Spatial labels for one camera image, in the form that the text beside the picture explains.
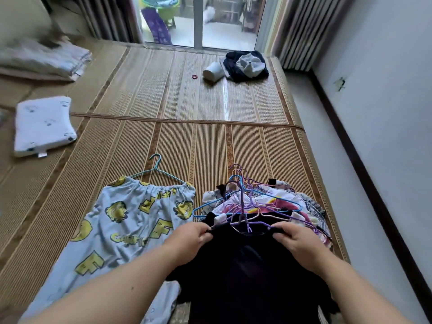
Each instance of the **white pillow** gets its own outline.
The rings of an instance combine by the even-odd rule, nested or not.
[[[27,100],[16,107],[15,157],[39,154],[75,141],[70,124],[70,97]]]

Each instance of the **tiled floor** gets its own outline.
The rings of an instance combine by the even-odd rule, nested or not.
[[[423,311],[309,78],[286,75],[351,264],[414,323]]]
[[[194,46],[194,21],[190,18],[174,17],[176,28],[170,28],[171,41],[183,47]],[[152,33],[141,16],[143,38],[153,42]],[[240,25],[211,22],[203,25],[202,45],[217,49],[252,51],[255,49],[256,34],[241,31]]]

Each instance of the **toilet paper roll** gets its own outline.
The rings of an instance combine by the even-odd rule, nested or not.
[[[214,82],[225,76],[225,72],[219,62],[211,63],[202,73],[205,79]]]

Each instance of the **woven sleeping mat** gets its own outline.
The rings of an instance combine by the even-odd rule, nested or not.
[[[285,180],[327,210],[335,253],[348,259],[305,131],[276,58],[267,81],[209,85],[202,70],[217,53],[78,39],[93,52],[72,84],[0,78],[0,307],[27,306],[91,209],[100,190],[120,175],[150,169],[148,157],[202,194],[225,183],[241,164],[266,182]],[[78,140],[48,157],[12,158],[14,106],[26,99],[67,95]],[[173,185],[160,174],[142,177]]]

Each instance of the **finger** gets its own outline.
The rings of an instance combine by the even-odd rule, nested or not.
[[[290,222],[278,222],[278,223],[274,223],[272,226],[283,229],[283,231],[289,236],[292,236],[294,233],[298,232],[299,229],[301,228],[301,226],[298,226]]]
[[[200,236],[201,245],[206,244],[207,242],[211,241],[212,239],[213,239],[213,234],[204,233],[202,236]]]
[[[195,223],[195,226],[200,231],[200,235],[210,230],[210,226],[203,222]]]
[[[274,233],[273,238],[279,243],[281,243],[288,250],[291,249],[293,241],[290,239],[288,235],[282,233]]]

